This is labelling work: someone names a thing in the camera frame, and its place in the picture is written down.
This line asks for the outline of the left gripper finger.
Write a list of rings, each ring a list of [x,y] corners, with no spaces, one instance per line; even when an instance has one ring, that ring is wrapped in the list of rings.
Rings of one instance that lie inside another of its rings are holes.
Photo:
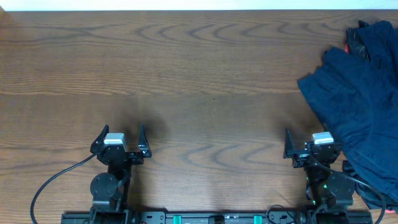
[[[140,125],[138,147],[141,152],[150,152],[149,143],[146,138],[144,124]]]
[[[91,144],[91,152],[102,152],[104,150],[104,148],[106,147],[104,140],[108,133],[109,126],[106,124],[98,137]]]

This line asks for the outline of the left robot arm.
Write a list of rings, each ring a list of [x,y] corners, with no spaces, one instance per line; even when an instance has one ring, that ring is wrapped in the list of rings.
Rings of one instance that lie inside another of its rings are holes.
[[[141,222],[139,212],[129,206],[127,201],[131,167],[142,165],[145,158],[152,157],[143,124],[139,128],[138,148],[138,151],[128,152],[125,135],[111,133],[108,125],[91,144],[90,152],[108,167],[108,171],[98,174],[91,181],[93,204],[90,208],[90,223]]]

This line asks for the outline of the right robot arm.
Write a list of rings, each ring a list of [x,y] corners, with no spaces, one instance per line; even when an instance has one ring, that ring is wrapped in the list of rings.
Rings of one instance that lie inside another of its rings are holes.
[[[285,131],[283,158],[305,171],[306,198],[313,203],[303,215],[296,216],[297,222],[348,223],[346,209],[353,204],[354,183],[330,167],[340,151],[329,132],[313,134],[303,149],[297,149],[289,130]]]

